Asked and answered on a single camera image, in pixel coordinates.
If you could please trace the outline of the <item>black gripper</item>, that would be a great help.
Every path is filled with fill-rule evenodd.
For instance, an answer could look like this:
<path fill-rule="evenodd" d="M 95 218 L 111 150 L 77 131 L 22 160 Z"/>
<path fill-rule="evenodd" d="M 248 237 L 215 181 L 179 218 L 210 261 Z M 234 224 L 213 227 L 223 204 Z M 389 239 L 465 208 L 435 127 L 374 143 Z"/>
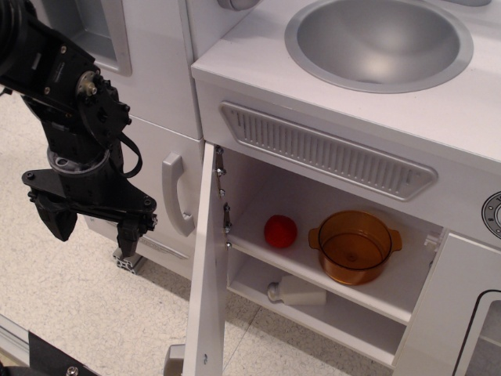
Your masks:
<path fill-rule="evenodd" d="M 50 169 L 23 173 L 31 188 L 30 201 L 54 237 L 67 241 L 79 214 L 116 222 L 117 242 L 124 258 L 135 255 L 139 232 L 152 231 L 157 224 L 156 201 L 133 186 L 114 167 L 110 155 L 78 171 L 79 166 L 48 151 Z"/>

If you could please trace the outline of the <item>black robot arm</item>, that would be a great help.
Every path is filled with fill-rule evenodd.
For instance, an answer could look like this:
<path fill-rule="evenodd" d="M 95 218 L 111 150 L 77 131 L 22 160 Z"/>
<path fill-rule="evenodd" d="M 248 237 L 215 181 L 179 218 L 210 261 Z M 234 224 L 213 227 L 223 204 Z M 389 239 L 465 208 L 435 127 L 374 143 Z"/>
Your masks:
<path fill-rule="evenodd" d="M 21 95 L 41 122 L 49 167 L 22 180 L 50 232 L 68 240 L 77 217 L 114 222 L 125 257 L 157 223 L 156 201 L 124 170 L 122 150 L 138 147 L 124 134 L 129 107 L 103 78 L 93 56 L 44 25 L 29 1 L 1 4 L 1 84 Z"/>

